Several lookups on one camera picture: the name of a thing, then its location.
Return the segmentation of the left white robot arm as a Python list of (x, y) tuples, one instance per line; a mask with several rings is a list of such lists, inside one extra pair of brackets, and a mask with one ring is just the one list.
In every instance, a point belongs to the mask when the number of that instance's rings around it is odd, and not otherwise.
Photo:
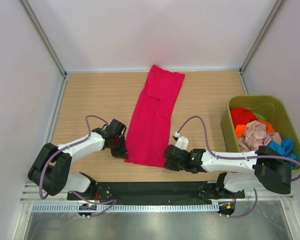
[(71, 165), (78, 160), (105, 149), (114, 158), (127, 158), (123, 132), (114, 134), (96, 128), (84, 137), (66, 144), (45, 144), (28, 172), (28, 179), (39, 187), (39, 197), (44, 200), (61, 191), (78, 193), (91, 200), (96, 194), (94, 179), (85, 173), (70, 173)]

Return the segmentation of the magenta red t shirt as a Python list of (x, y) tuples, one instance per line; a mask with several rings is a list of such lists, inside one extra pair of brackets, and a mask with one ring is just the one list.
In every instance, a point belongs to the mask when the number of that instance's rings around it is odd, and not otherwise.
[(151, 67), (128, 127), (126, 163), (165, 166), (172, 113), (184, 79), (184, 73)]

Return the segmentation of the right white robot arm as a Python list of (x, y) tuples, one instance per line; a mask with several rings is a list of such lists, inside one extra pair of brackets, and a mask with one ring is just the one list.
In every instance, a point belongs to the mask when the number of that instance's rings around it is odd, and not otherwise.
[(163, 153), (165, 168), (192, 174), (219, 172), (215, 192), (221, 198), (253, 188), (282, 195), (291, 192), (292, 163), (267, 146), (249, 152), (191, 151), (169, 145)]

